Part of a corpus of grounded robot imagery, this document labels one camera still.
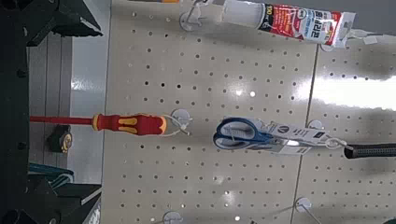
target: white tube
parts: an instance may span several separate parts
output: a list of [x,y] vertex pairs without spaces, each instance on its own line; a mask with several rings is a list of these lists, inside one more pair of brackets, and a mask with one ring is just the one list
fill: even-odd
[[265,4],[226,0],[222,20],[257,29],[262,22],[264,8]]

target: blue scissors handle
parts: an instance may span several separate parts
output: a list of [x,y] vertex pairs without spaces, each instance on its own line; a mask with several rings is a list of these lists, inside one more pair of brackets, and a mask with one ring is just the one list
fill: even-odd
[[218,126],[213,142],[222,149],[239,149],[251,145],[265,145],[272,138],[269,133],[260,133],[248,119],[229,118]]

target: scissors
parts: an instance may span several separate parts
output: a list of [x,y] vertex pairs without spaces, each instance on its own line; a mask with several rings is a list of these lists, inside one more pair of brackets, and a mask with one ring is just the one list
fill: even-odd
[[214,144],[221,149],[269,149],[275,138],[269,134],[260,132],[257,127],[261,123],[254,123],[249,119],[228,118],[218,126],[213,136]]

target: red and yellow screwdriver handle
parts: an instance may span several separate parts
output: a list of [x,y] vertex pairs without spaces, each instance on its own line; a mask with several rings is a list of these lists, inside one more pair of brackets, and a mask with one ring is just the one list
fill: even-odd
[[163,134],[166,131],[166,119],[162,116],[147,114],[136,114],[129,117],[99,114],[93,117],[92,127],[96,131],[107,129],[136,135]]

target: scissors packaging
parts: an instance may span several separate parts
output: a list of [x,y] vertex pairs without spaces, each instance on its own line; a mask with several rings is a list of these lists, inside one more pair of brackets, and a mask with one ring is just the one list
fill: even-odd
[[226,117],[213,136],[221,149],[267,150],[279,154],[304,155],[329,137],[328,131],[298,128],[260,119]]

